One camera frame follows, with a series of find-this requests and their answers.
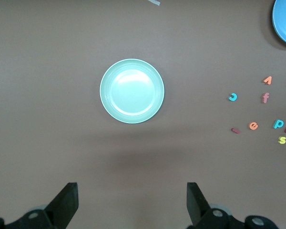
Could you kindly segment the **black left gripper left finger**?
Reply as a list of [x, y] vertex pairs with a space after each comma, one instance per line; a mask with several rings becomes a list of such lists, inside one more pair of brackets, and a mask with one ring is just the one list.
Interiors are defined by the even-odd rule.
[[65, 229], [79, 207], [78, 184], [68, 183], [46, 206], [27, 212], [6, 229]]

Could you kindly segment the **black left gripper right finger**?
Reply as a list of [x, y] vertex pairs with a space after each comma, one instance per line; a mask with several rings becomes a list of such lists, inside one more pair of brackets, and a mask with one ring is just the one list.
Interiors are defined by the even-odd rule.
[[186, 207], [192, 224], [188, 229], [244, 229], [245, 224], [224, 210], [212, 208], [195, 182], [187, 183]]

